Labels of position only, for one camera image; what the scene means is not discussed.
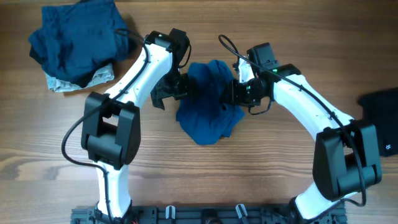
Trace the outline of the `blue polo shirt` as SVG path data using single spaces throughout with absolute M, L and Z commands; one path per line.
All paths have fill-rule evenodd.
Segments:
M 221 60 L 192 63 L 188 78 L 195 84 L 195 96 L 180 101 L 176 121 L 198 145 L 230 137 L 245 113 L 239 106 L 220 101 L 226 85 L 234 80 L 227 64 Z

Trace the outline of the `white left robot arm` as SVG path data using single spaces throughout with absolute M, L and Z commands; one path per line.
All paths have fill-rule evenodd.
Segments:
M 182 30 L 152 31 L 122 79 L 105 93 L 87 97 L 81 146 L 96 167 L 100 193 L 90 222 L 132 223 L 128 172 L 141 143 L 140 109 L 147 98 L 153 107 L 163 109 L 164 98 L 181 100 L 192 94 L 187 74 L 180 73 L 181 61 L 191 50 Z

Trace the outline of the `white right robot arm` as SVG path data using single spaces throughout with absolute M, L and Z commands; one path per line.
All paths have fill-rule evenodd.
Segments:
M 233 67 L 239 78 L 227 86 L 225 101 L 251 108 L 269 97 L 290 111 L 315 141 L 313 183 L 288 204 L 261 207 L 259 222 L 341 223 L 344 204 L 353 203 L 357 193 L 362 207 L 367 189 L 382 179 L 375 126 L 327 102 L 292 64 L 268 70 L 242 57 Z

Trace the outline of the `dark blue folded garment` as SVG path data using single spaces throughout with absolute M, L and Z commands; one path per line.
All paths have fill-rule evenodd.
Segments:
M 114 1 L 80 1 L 41 8 L 42 26 L 29 55 L 58 80 L 86 87 L 95 71 L 127 59 L 136 45 L 116 33 L 127 27 Z

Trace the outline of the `grey white folded garment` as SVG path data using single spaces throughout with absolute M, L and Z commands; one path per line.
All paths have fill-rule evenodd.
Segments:
M 75 80 L 74 82 L 69 82 L 65 80 L 58 79 L 56 77 L 51 77 L 45 73 L 47 87 L 53 92 L 71 92 L 82 90 L 85 88 L 90 88 L 95 85 L 106 83 L 114 80 L 113 65 L 111 63 L 106 66 L 97 69 L 92 74 L 86 75 L 84 77 Z

